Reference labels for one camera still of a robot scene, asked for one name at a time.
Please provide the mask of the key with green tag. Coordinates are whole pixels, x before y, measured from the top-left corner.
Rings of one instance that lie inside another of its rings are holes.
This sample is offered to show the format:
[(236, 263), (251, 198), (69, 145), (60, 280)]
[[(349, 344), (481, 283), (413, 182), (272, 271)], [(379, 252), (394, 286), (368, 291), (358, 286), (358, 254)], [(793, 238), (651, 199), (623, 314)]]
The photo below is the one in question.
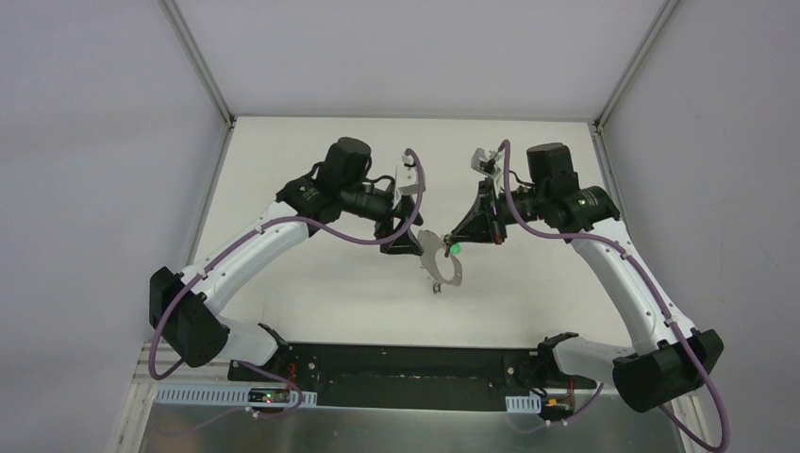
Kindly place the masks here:
[(461, 252), (460, 243), (451, 235), (446, 235), (442, 239), (442, 243), (444, 245), (444, 256), (446, 258), (458, 255)]

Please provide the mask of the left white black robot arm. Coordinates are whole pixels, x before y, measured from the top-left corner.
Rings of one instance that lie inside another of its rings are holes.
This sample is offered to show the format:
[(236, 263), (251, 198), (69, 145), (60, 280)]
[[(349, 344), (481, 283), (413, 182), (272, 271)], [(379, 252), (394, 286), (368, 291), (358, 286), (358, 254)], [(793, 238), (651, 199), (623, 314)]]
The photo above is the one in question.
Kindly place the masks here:
[(424, 221), (420, 158), (407, 149), (393, 175), (376, 178), (369, 176), (372, 163), (367, 143), (341, 137), (225, 245), (180, 271), (158, 269), (149, 280), (152, 343), (166, 342), (192, 368), (225, 358), (251, 363), (265, 381), (281, 379), (288, 357), (278, 350), (278, 334), (222, 314), (245, 283), (319, 231), (386, 255), (423, 253), (411, 230)]

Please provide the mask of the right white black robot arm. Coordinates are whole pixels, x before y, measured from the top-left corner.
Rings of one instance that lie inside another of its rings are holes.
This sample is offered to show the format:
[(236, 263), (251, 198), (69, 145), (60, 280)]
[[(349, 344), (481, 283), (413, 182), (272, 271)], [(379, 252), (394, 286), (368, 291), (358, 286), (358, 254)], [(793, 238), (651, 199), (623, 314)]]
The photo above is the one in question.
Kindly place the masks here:
[(590, 266), (620, 314), (631, 346), (589, 341), (565, 332), (537, 347), (534, 375), (557, 387), (570, 377), (613, 386), (636, 412), (690, 393), (704, 384), (724, 343), (715, 330), (699, 330), (664, 294), (641, 260), (621, 213), (598, 186), (582, 188), (569, 148), (546, 143), (526, 152), (530, 179), (506, 187), (509, 143), (476, 149), (471, 167), (483, 175), (475, 202), (445, 237), (447, 244), (501, 244), (511, 225), (543, 220), (550, 239), (563, 240)]

